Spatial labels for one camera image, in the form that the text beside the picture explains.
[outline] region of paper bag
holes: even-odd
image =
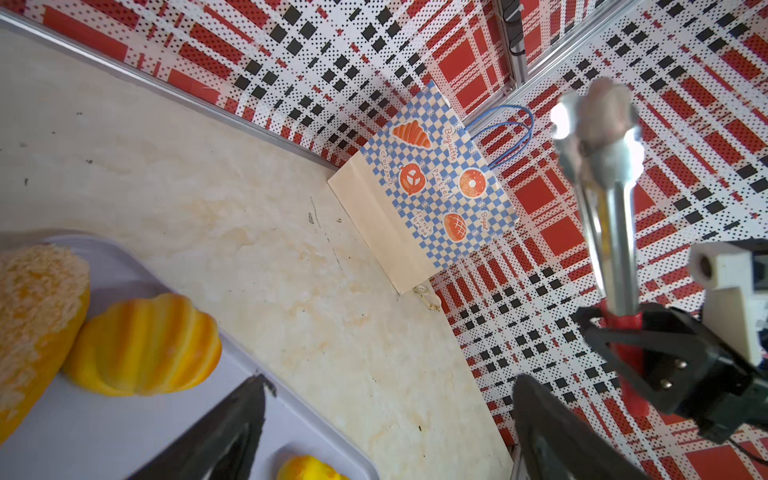
[[[399,293],[517,220],[434,82],[328,180]]]

